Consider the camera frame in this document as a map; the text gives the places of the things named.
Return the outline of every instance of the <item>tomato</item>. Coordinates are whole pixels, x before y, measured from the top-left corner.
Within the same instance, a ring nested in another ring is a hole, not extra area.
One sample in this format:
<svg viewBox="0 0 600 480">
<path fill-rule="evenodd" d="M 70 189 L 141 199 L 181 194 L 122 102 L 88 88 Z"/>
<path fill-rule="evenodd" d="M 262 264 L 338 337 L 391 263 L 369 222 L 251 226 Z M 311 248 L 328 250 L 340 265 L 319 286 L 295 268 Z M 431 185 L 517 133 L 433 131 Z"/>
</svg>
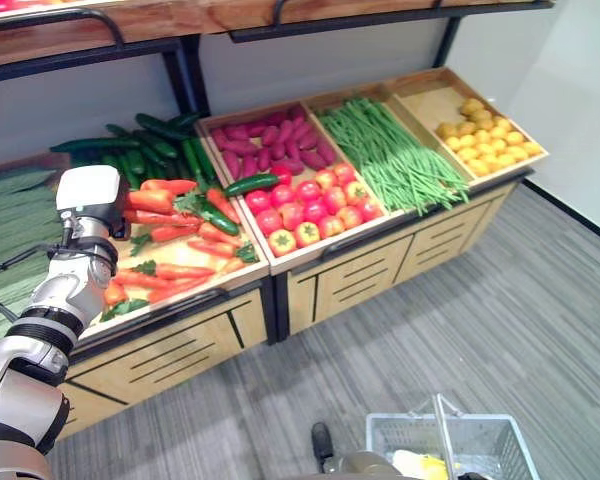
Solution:
<svg viewBox="0 0 600 480">
<path fill-rule="evenodd" d="M 282 228 L 282 218 L 273 208 L 260 212 L 256 217 L 256 223 L 265 237 Z"/>
<path fill-rule="evenodd" d="M 338 210 L 336 217 L 340 219 L 347 230 L 362 225 L 362 214 L 355 207 L 342 207 Z"/>
<path fill-rule="evenodd" d="M 313 243 L 320 241 L 320 232 L 318 226 L 311 222 L 302 222 L 294 230 L 298 247 L 307 247 Z"/>
<path fill-rule="evenodd" d="M 269 194 L 264 190 L 254 190 L 253 192 L 249 192 L 244 199 L 247 202 L 249 210 L 251 210 L 254 215 L 271 208 L 271 199 L 269 198 Z"/>
<path fill-rule="evenodd" d="M 327 238 L 344 232 L 344 225 L 337 217 L 327 216 L 318 223 L 320 237 Z"/>
<path fill-rule="evenodd" d="M 338 177 L 327 168 L 323 168 L 316 173 L 316 176 L 313 179 L 318 182 L 318 185 L 320 185 L 322 190 L 328 190 L 329 188 L 338 185 Z"/>
<path fill-rule="evenodd" d="M 296 249 L 295 237 L 291 232 L 283 229 L 273 232 L 269 237 L 268 243 L 276 257 L 281 257 Z"/>
<path fill-rule="evenodd" d="M 355 207 L 369 198 L 367 189 L 360 182 L 350 182 L 344 187 L 344 194 L 347 197 L 347 204 Z"/>
<path fill-rule="evenodd" d="M 327 211 L 327 207 L 325 207 L 324 203 L 321 200 L 313 200 L 311 202 L 304 204 L 304 219 L 307 222 L 317 224 L 324 217 L 329 215 Z"/>
<path fill-rule="evenodd" d="M 282 225 L 287 230 L 293 230 L 304 221 L 302 205 L 297 203 L 285 203 L 278 212 L 282 215 Z"/>
<path fill-rule="evenodd" d="M 278 185 L 271 192 L 271 205 L 279 208 L 285 203 L 292 203 L 295 199 L 293 189 L 289 185 Z"/>
<path fill-rule="evenodd" d="M 296 200 L 302 203 L 307 203 L 311 200 L 317 200 L 320 198 L 320 195 L 322 195 L 320 186 L 311 180 L 301 182 L 296 187 Z"/>
<path fill-rule="evenodd" d="M 336 177 L 338 177 L 338 182 L 343 187 L 347 183 L 353 182 L 356 179 L 356 171 L 348 163 L 338 163 L 335 167 L 333 167 L 333 173 L 336 174 Z"/>
<path fill-rule="evenodd" d="M 340 187 L 331 187 L 322 196 L 329 215 L 335 215 L 342 207 L 347 206 L 347 198 Z"/>
<path fill-rule="evenodd" d="M 362 220 L 365 222 L 382 216 L 380 205 L 378 205 L 375 200 L 370 198 L 365 198 L 362 202 L 360 202 L 358 205 L 358 210 L 360 210 L 360 213 L 362 214 Z"/>
<path fill-rule="evenodd" d="M 293 179 L 293 174 L 288 167 L 284 165 L 274 165 L 269 170 L 269 173 L 277 175 L 280 179 L 280 183 L 278 185 L 291 185 L 291 180 Z"/>
</svg>

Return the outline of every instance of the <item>cucumber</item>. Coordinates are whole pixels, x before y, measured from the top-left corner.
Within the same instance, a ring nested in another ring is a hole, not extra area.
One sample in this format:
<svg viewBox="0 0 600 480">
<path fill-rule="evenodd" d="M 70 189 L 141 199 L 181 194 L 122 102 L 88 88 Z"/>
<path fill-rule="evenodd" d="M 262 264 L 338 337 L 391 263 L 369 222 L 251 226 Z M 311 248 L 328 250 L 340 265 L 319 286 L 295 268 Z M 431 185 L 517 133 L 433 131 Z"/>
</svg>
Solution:
<svg viewBox="0 0 600 480">
<path fill-rule="evenodd" d="M 138 148 L 140 142 L 135 138 L 82 138 L 70 140 L 51 147 L 52 152 L 75 152 L 85 149 L 102 148 Z"/>
<path fill-rule="evenodd" d="M 138 113 L 136 115 L 136 122 L 138 122 L 138 125 L 141 127 L 168 140 L 182 141 L 189 138 L 189 134 L 183 132 L 181 129 L 172 127 L 167 122 L 163 122 L 146 113 Z"/>
</svg>

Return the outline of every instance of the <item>yellow potato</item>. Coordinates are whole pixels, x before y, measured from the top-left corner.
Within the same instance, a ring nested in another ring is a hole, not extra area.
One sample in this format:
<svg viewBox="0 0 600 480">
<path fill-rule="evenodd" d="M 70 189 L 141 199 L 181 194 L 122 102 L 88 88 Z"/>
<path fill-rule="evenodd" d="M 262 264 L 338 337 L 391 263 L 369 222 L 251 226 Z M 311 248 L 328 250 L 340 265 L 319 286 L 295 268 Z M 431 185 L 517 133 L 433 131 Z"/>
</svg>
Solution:
<svg viewBox="0 0 600 480">
<path fill-rule="evenodd" d="M 480 143 L 475 148 L 478 151 L 478 155 L 494 155 L 496 153 L 488 143 Z"/>
<path fill-rule="evenodd" d="M 479 122 L 480 120 L 491 119 L 491 112 L 489 110 L 476 110 L 469 118 L 472 122 Z"/>
<path fill-rule="evenodd" d="M 527 153 L 527 151 L 524 148 L 518 146 L 507 148 L 507 153 L 511 155 L 516 162 L 523 162 L 527 158 L 529 158 L 529 154 Z"/>
<path fill-rule="evenodd" d="M 536 142 L 524 142 L 522 148 L 529 154 L 530 157 L 540 155 L 542 153 L 542 147 Z"/>
<path fill-rule="evenodd" d="M 491 140 L 491 146 L 493 147 L 493 151 L 497 154 L 504 153 L 507 149 L 507 142 L 505 142 L 501 138 L 496 138 Z"/>
<path fill-rule="evenodd" d="M 476 131 L 476 124 L 473 122 L 462 122 L 458 124 L 456 130 L 458 131 L 459 137 L 462 137 L 463 135 L 471 135 Z"/>
<path fill-rule="evenodd" d="M 436 133 L 442 139 L 458 136 L 458 132 L 456 132 L 455 125 L 453 123 L 447 122 L 443 122 L 440 125 L 438 125 L 438 128 L 436 128 Z"/>
<path fill-rule="evenodd" d="M 491 138 L 493 140 L 497 138 L 502 138 L 504 140 L 504 138 L 507 136 L 506 130 L 502 127 L 493 127 L 489 133 L 491 134 Z"/>
<path fill-rule="evenodd" d="M 480 100 L 476 98 L 467 98 L 462 104 L 462 107 L 460 107 L 460 113 L 463 115 L 471 115 L 473 112 L 482 109 L 484 109 L 484 105 Z"/>
<path fill-rule="evenodd" d="M 491 142 L 491 135 L 489 135 L 489 132 L 487 132 L 486 130 L 478 130 L 476 133 L 473 134 L 473 136 L 476 138 L 476 142 L 478 143 Z"/>
<path fill-rule="evenodd" d="M 458 137 L 448 137 L 444 141 L 444 143 L 446 143 L 447 147 L 449 147 L 454 152 L 457 152 L 462 148 L 462 145 L 460 144 L 460 139 Z"/>
<path fill-rule="evenodd" d="M 469 160 L 467 162 L 467 167 L 469 167 L 469 170 L 471 170 L 479 177 L 484 177 L 485 175 L 489 175 L 490 173 L 489 166 L 482 160 L 479 160 L 477 158 Z"/>
<path fill-rule="evenodd" d="M 520 145 L 524 142 L 524 137 L 520 132 L 509 132 L 507 133 L 507 143 L 511 146 Z"/>
<path fill-rule="evenodd" d="M 472 158 L 476 158 L 478 156 L 478 152 L 473 148 L 463 148 L 462 150 L 456 153 L 458 158 L 463 162 L 468 162 Z"/>
<path fill-rule="evenodd" d="M 462 148 L 473 147 L 476 144 L 476 139 L 473 135 L 463 135 L 460 137 L 460 146 Z"/>
</svg>

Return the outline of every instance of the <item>produce display stand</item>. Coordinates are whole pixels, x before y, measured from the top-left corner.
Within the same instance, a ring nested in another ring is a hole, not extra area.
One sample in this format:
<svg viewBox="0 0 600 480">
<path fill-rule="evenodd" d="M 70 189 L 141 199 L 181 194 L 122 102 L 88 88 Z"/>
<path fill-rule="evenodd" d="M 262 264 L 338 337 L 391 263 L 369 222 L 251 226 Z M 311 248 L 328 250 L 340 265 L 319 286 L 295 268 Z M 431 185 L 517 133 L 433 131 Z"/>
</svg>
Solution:
<svg viewBox="0 0 600 480">
<path fill-rule="evenodd" d="M 208 115 L 199 58 L 200 39 L 205 33 L 228 32 L 239 43 L 445 18 L 448 23 L 433 61 L 433 66 L 439 67 L 445 63 L 463 17 L 553 5 L 553 1 L 544 0 L 74 2 L 0 14 L 0 81 L 160 53 L 180 111 L 195 107 Z M 390 81 L 378 88 L 387 86 L 391 86 Z M 395 88 L 390 106 L 395 107 L 394 114 L 406 115 L 398 115 L 405 128 L 453 161 L 432 133 L 435 126 L 410 103 L 413 92 L 409 84 L 398 82 Z M 311 109 L 318 99 L 303 101 Z M 418 131 L 409 124 L 409 114 L 421 117 L 416 122 Z M 54 166 L 46 156 L 37 157 L 35 162 Z M 22 164 L 16 162 L 11 167 Z M 219 171 L 226 181 L 222 169 Z M 312 250 L 310 255 L 296 255 L 292 262 L 275 259 L 265 245 L 264 252 L 258 248 L 258 264 L 217 284 L 94 325 L 72 355 L 67 380 L 60 387 L 72 402 L 63 436 L 252 345 L 282 340 L 459 255 L 480 236 L 507 195 L 530 172 L 528 165 L 491 178 L 471 178 L 470 172 L 465 172 L 471 184 L 467 204 L 450 211 L 433 206 L 423 217 L 415 212 L 385 215 Z M 241 215 L 249 228 L 249 212 Z M 257 231 L 247 233 L 257 240 Z M 393 258 L 401 261 L 387 262 Z"/>
</svg>

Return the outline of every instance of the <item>carrot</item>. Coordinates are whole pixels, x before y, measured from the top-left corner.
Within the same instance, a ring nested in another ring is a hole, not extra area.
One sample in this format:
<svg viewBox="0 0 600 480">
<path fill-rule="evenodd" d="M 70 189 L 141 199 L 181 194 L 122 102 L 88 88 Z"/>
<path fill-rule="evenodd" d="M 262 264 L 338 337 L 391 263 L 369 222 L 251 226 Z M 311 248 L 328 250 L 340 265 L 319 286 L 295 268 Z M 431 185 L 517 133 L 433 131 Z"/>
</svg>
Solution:
<svg viewBox="0 0 600 480">
<path fill-rule="evenodd" d="M 165 298 L 169 298 L 178 293 L 186 292 L 187 290 L 192 290 L 195 287 L 198 287 L 209 280 L 210 276 L 194 278 L 192 280 L 187 280 L 185 282 L 170 282 L 169 286 L 166 288 L 161 288 L 157 290 L 153 290 L 149 292 L 147 299 L 149 303 L 157 303 Z"/>
<path fill-rule="evenodd" d="M 129 300 L 129 297 L 127 296 L 127 292 L 124 291 L 124 287 L 116 282 L 109 282 L 109 286 L 104 291 L 104 301 L 106 304 L 113 307 L 127 300 Z"/>
<path fill-rule="evenodd" d="M 169 190 L 138 190 L 127 194 L 127 206 L 133 210 L 147 210 L 169 215 L 174 211 L 174 197 L 175 195 Z"/>
<path fill-rule="evenodd" d="M 240 240 L 240 238 L 224 233 L 222 230 L 220 230 L 217 227 L 214 227 L 209 222 L 204 222 L 202 225 L 200 225 L 198 235 L 200 235 L 205 240 L 209 240 L 210 242 L 224 242 L 230 245 L 234 245 L 237 248 L 240 248 L 243 243 L 242 240 Z"/>
<path fill-rule="evenodd" d="M 168 225 L 166 227 L 157 227 L 151 230 L 151 240 L 154 242 L 168 242 L 174 238 L 184 237 L 198 233 L 200 227 L 191 225 L 186 227 Z"/>
<path fill-rule="evenodd" d="M 214 273 L 216 273 L 214 269 L 205 267 L 186 267 L 184 265 L 174 265 L 173 263 L 158 263 L 156 265 L 156 275 L 165 280 L 208 277 Z"/>
<path fill-rule="evenodd" d="M 134 272 L 130 269 L 120 269 L 114 277 L 121 285 L 133 285 L 144 288 L 167 288 L 170 283 L 163 278 L 157 278 L 146 273 Z"/>
<path fill-rule="evenodd" d="M 238 212 L 236 212 L 236 210 L 233 208 L 231 202 L 227 200 L 227 197 L 224 196 L 222 190 L 218 188 L 210 188 L 207 190 L 207 200 L 209 200 L 214 207 L 229 217 L 229 220 L 240 225 L 240 216 L 238 215 Z"/>
<path fill-rule="evenodd" d="M 215 255 L 216 257 L 231 258 L 234 256 L 236 248 L 233 245 L 222 242 L 209 242 L 207 240 L 191 240 L 187 242 L 194 250 Z"/>
</svg>

